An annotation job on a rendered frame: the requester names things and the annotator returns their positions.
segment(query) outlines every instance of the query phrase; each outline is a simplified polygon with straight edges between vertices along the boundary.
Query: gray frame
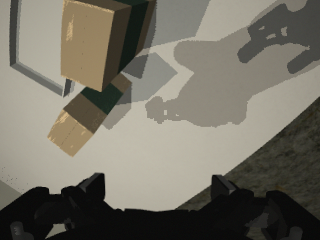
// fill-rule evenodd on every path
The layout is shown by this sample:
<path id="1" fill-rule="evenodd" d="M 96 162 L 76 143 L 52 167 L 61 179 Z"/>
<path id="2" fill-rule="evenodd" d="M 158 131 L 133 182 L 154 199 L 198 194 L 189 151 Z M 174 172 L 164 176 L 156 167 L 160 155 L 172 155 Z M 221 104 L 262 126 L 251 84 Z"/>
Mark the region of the gray frame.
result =
<path id="1" fill-rule="evenodd" d="M 23 75 L 31 78 L 42 86 L 48 88 L 52 92 L 65 97 L 74 89 L 75 82 L 70 79 L 66 79 L 65 85 L 61 86 L 51 79 L 43 76 L 37 71 L 19 62 L 19 29 L 20 29 L 20 13 L 21 13 L 21 1 L 11 0 L 10 8 L 10 35 L 9 35 L 9 55 L 10 66 L 22 73 Z"/>

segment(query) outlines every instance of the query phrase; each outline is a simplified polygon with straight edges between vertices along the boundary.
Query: wooden block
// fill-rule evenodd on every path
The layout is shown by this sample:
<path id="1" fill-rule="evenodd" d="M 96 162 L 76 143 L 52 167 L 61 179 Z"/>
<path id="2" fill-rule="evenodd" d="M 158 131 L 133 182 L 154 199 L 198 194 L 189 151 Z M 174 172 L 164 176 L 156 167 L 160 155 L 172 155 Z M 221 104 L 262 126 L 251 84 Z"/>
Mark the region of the wooden block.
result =
<path id="1" fill-rule="evenodd" d="M 155 0 L 64 0 L 61 76 L 102 92 L 142 50 Z"/>
<path id="2" fill-rule="evenodd" d="M 85 88 L 58 116 L 48 139 L 74 156 L 94 135 L 131 82 L 119 74 L 103 92 Z"/>

